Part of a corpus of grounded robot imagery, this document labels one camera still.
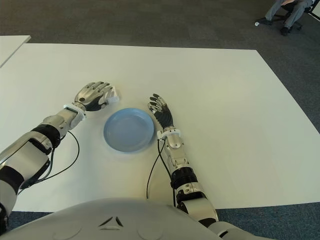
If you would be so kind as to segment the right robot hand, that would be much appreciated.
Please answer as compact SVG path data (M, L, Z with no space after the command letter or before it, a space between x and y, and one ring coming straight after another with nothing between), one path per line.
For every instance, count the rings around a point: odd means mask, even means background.
M147 104L148 109L152 112L155 119L161 125L162 129L174 127L172 113L165 100L158 94L154 93Z

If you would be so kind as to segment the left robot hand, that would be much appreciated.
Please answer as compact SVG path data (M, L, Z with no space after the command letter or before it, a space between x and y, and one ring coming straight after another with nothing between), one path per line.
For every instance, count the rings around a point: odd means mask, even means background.
M108 82L90 82L77 93L73 104L83 111L99 111L108 104L107 95L112 88Z

